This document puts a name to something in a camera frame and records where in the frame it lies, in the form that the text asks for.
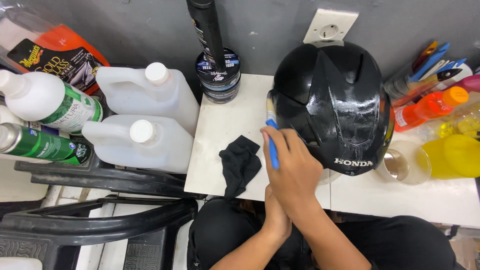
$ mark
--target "paintbrush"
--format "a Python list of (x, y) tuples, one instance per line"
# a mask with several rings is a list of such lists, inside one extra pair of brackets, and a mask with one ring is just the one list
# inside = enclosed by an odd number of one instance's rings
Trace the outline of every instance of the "paintbrush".
[[(276, 113), (275, 113), (275, 107), (273, 106), (271, 90), (268, 91), (268, 94), (267, 94), (267, 121), (265, 123), (269, 126), (274, 127), (275, 129), (278, 129), (278, 126), (276, 125)], [(276, 146), (272, 138), (270, 138), (268, 150), (270, 153), (270, 160), (272, 162), (272, 167), (275, 170), (278, 170), (278, 168), (280, 167), (280, 163), (278, 162), (278, 152), (276, 150)]]

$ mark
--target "orange bottle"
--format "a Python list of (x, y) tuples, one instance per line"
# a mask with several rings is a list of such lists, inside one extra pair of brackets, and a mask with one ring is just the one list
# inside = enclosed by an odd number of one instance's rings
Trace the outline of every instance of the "orange bottle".
[(47, 22), (24, 6), (0, 11), (0, 58), (21, 73), (56, 75), (86, 94), (98, 89), (105, 57), (69, 27)]
[(443, 92), (424, 96), (415, 104), (395, 113), (395, 131), (402, 132), (451, 113), (455, 106), (468, 101), (465, 89), (455, 86)]

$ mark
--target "blue brush handle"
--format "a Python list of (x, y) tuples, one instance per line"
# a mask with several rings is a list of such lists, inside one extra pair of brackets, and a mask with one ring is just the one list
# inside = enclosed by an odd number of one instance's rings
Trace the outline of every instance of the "blue brush handle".
[[(267, 122), (265, 122), (267, 125), (274, 127), (275, 129), (278, 129), (278, 126), (276, 125), (275, 121), (273, 119), (268, 119)], [(270, 160), (272, 162), (272, 167), (275, 170), (278, 170), (280, 168), (280, 162), (278, 162), (278, 152), (276, 151), (276, 146), (275, 143), (273, 142), (272, 138), (270, 138), (270, 143), (268, 145), (268, 150), (270, 153)]]

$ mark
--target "white jerrycan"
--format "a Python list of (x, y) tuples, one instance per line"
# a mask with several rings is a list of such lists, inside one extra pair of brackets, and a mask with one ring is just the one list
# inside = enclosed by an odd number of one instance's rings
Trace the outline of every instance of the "white jerrycan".
[(161, 63), (147, 69), (100, 67), (96, 82), (112, 111), (169, 117), (195, 136), (200, 106), (180, 71)]
[(174, 119), (118, 114), (102, 122), (87, 121), (82, 133), (104, 162), (187, 173), (193, 137)]

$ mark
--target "electrical socket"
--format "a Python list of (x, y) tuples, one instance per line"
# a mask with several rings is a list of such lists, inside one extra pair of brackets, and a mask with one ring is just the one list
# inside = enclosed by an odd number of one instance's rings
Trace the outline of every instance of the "electrical socket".
[(343, 40), (358, 16), (357, 12), (317, 9), (303, 43)]

